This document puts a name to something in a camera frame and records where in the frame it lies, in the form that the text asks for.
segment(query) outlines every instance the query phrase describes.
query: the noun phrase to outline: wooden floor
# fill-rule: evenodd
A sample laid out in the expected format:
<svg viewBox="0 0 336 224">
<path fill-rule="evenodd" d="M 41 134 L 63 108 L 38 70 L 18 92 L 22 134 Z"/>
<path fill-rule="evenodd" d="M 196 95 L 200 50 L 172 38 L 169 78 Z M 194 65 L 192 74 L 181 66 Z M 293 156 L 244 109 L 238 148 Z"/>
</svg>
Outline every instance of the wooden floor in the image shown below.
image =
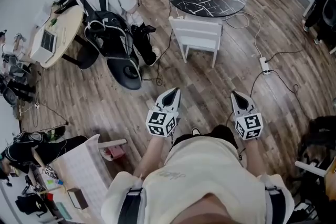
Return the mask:
<svg viewBox="0 0 336 224">
<path fill-rule="evenodd" d="M 270 67 L 291 88 L 295 83 L 299 85 L 298 97 L 304 109 L 311 118 L 316 118 L 334 114 L 336 62 L 325 45 L 316 46 L 311 37 L 303 33 L 301 20 L 307 5 L 306 0 L 248 0 L 244 11 L 261 22 L 257 44 L 267 59 L 279 51 L 303 49 L 298 54 L 276 56 Z M 162 50 L 167 47 L 171 32 L 169 10 L 168 0 L 142 0 L 140 8 L 145 22 L 157 28 L 151 38 L 152 44 Z M 171 15 L 177 16 L 175 8 Z M 243 17 L 230 22 L 237 26 L 246 23 Z M 253 18 L 245 29 L 233 29 L 224 23 L 214 69 L 211 68 L 212 54 L 207 52 L 192 50 L 185 64 L 173 36 L 171 47 L 161 61 L 163 85 L 158 87 L 155 81 L 144 81 L 139 91 L 121 88 L 111 77 L 103 58 L 84 71 L 61 59 L 43 71 L 37 85 L 37 98 L 69 120 L 71 136 L 99 133 L 104 141 L 126 138 L 128 159 L 134 166 L 151 139 L 145 127 L 148 110 L 157 96 L 169 88 L 182 90 L 182 119 L 175 137 L 189 133 L 192 127 L 206 133 L 226 123 L 232 112 L 230 92 L 249 93 L 261 72 L 259 54 L 254 47 L 257 31 L 258 23 Z M 78 44 L 70 50 L 70 55 L 74 55 Z M 156 66 L 145 70 L 144 78 L 155 76 Z M 261 142 L 269 172 L 279 173 L 284 178 L 294 175 L 297 144 L 308 127 L 298 101 L 274 73 L 259 77 L 253 99 L 264 119 Z M 38 120 L 37 127 L 33 126 L 33 117 L 35 125 Z M 59 116 L 41 106 L 25 113 L 22 126 L 34 131 L 62 123 Z M 163 160 L 169 149 L 170 139 L 167 139 Z"/>
</svg>

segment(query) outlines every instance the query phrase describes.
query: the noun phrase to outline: foot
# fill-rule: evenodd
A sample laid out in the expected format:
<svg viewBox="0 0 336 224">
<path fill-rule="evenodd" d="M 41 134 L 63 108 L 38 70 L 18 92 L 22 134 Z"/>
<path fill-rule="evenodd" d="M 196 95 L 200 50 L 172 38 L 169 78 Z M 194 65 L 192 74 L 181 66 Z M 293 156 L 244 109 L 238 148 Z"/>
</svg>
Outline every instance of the foot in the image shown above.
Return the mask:
<svg viewBox="0 0 336 224">
<path fill-rule="evenodd" d="M 321 41 L 318 40 L 318 39 L 316 38 L 316 39 L 314 39 L 314 43 L 315 43 L 316 45 L 319 45 L 319 44 L 321 43 Z"/>
<path fill-rule="evenodd" d="M 199 131 L 199 129 L 193 128 L 192 131 L 191 131 L 191 134 L 196 136 L 196 135 L 201 135 L 201 132 Z"/>
<path fill-rule="evenodd" d="M 156 59 L 155 59 L 154 63 L 149 65 L 149 67 L 152 67 L 156 63 L 156 61 L 159 60 L 159 58 L 161 57 L 161 50 L 158 47 L 153 47 L 152 52 L 155 53 Z"/>
</svg>

